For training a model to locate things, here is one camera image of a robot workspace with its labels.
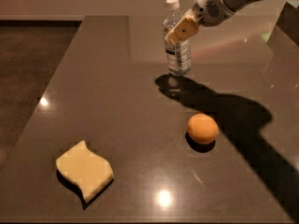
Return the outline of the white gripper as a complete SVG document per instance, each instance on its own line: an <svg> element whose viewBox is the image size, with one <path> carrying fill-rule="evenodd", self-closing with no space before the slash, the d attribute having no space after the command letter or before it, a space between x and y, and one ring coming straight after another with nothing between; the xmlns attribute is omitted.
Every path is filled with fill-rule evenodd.
<svg viewBox="0 0 299 224"><path fill-rule="evenodd" d="M184 15L179 9L168 11L166 20L172 23L173 27L168 29L165 41L175 46L196 35L199 25L217 26L234 14L224 0L194 0L192 9Z"/></svg>

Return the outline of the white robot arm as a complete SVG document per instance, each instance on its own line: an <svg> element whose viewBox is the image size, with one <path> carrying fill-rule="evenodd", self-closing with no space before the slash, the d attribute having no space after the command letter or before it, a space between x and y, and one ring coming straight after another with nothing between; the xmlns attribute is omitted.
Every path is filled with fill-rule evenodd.
<svg viewBox="0 0 299 224"><path fill-rule="evenodd" d="M200 26L216 26L247 6L261 0L194 0L192 7L182 16L165 37L176 45L196 35Z"/></svg>

